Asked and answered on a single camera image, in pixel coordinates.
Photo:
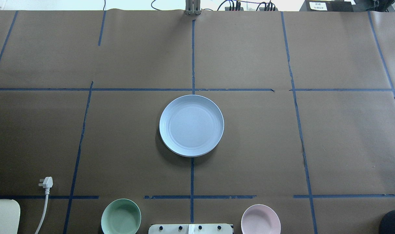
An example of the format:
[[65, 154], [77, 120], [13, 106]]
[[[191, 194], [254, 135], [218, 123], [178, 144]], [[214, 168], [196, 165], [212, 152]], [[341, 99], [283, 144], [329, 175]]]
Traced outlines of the pink bowl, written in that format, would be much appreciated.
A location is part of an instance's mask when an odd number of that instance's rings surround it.
[[248, 207], [241, 218], [243, 234], [280, 234], [281, 229], [279, 216], [264, 204]]

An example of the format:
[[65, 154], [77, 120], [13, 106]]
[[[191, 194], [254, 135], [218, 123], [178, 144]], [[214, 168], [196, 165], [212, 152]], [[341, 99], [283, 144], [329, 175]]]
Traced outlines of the blue plate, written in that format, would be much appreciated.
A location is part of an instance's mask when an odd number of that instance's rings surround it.
[[225, 120], [211, 99], [202, 95], [183, 95], [162, 111], [158, 129], [169, 150], [194, 158], [216, 148], [224, 133]]

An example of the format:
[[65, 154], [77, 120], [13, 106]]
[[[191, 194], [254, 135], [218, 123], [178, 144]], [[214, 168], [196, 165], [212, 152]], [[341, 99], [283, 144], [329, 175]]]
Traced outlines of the dark blue saucepan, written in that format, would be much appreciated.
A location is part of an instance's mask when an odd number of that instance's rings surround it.
[[379, 234], [395, 234], [395, 210], [386, 213], [379, 224]]

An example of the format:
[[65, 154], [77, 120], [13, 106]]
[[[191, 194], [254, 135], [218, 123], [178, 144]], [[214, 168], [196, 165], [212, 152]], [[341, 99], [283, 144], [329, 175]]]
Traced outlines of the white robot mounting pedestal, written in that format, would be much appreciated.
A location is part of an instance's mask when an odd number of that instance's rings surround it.
[[233, 225], [226, 223], [209, 224], [155, 224], [149, 234], [233, 234]]

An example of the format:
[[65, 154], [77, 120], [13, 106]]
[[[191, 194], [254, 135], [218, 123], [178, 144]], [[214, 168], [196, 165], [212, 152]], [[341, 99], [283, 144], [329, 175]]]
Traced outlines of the green bowl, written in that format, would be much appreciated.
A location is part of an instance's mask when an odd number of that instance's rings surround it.
[[104, 234], [136, 234], [141, 219], [141, 210], [134, 201], [117, 199], [102, 213], [101, 229]]

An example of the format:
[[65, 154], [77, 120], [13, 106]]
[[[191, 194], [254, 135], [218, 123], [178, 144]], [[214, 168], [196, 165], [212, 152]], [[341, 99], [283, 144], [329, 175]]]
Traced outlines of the aluminium frame post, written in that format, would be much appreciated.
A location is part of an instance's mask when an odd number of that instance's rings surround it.
[[200, 15], [201, 14], [200, 0], [186, 0], [185, 1], [185, 15]]

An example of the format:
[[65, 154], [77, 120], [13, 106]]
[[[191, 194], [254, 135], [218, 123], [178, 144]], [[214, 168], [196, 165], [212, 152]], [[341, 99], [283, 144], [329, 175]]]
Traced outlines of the black box with label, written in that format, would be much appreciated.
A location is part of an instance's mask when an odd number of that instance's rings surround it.
[[327, 11], [327, 12], [353, 12], [353, 5], [342, 0], [305, 0], [300, 7], [300, 12]]

